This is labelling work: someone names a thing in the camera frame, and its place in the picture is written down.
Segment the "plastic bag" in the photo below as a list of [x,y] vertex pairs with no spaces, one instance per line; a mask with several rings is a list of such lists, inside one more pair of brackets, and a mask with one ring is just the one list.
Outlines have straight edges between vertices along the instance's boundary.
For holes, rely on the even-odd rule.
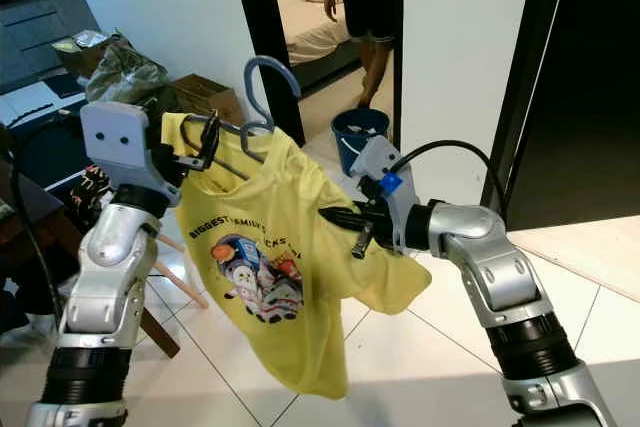
[[169,82],[167,70],[133,48],[110,44],[86,88],[89,102],[135,104]]

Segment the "gray hanger hook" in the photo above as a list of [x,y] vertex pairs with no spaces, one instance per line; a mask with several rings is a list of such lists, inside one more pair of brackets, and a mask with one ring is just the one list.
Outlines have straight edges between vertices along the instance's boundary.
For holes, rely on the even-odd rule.
[[291,93],[297,99],[299,99],[302,94],[300,92],[300,84],[298,84],[298,80],[294,77],[291,71],[287,69],[279,60],[267,55],[257,55],[249,60],[249,62],[247,62],[247,65],[245,65],[244,88],[247,93],[247,98],[249,99],[249,103],[254,108],[254,110],[264,118],[265,123],[247,122],[242,127],[240,127],[240,144],[245,154],[259,162],[263,162],[264,159],[261,156],[249,150],[249,139],[247,137],[249,134],[249,130],[252,128],[259,127],[262,129],[268,129],[271,132],[273,132],[275,128],[273,118],[267,110],[263,109],[260,106],[253,93],[253,82],[251,80],[251,75],[253,74],[253,69],[255,69],[259,65],[266,65],[271,67],[272,69],[277,70],[287,80],[287,82],[289,83],[289,87],[291,87]]

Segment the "black door frame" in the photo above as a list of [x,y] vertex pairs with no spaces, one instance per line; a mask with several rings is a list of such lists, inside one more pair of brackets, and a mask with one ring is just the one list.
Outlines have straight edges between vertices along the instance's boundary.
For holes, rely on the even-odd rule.
[[[529,106],[544,61],[545,47],[553,25],[558,0],[525,0],[522,21],[511,61],[502,110],[491,150],[491,164],[496,167],[509,202],[513,180],[530,129]],[[482,205],[498,208],[498,199],[487,176]]]
[[[255,53],[270,55],[290,67],[278,0],[242,0],[242,7]],[[397,35],[394,47],[393,143],[399,148],[402,115],[402,0],[398,0],[395,7]],[[303,145],[305,137],[300,110],[287,83],[271,69],[262,69],[261,73],[273,120],[298,145]]]

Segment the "white sheet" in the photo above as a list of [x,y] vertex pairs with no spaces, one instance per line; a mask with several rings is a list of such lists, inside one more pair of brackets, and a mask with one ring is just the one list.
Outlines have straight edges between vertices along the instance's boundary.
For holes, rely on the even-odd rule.
[[336,8],[338,22],[327,18],[320,3],[293,2],[280,8],[291,65],[320,59],[350,39],[344,6]]

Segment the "yellow t-shirt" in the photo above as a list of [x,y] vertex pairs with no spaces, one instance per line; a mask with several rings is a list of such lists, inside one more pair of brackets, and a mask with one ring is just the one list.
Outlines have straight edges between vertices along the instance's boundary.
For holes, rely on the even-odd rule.
[[[164,115],[163,142],[193,155],[180,135],[183,118]],[[202,125],[189,123],[186,131],[199,145]],[[321,207],[354,207],[342,189],[280,129],[249,142],[264,164],[225,131],[216,151],[249,180],[217,164],[185,179],[177,218],[187,248],[211,296],[274,377],[296,392],[341,398],[347,375],[340,299],[399,313],[431,276],[375,241],[365,260],[354,259],[357,233],[318,214]]]

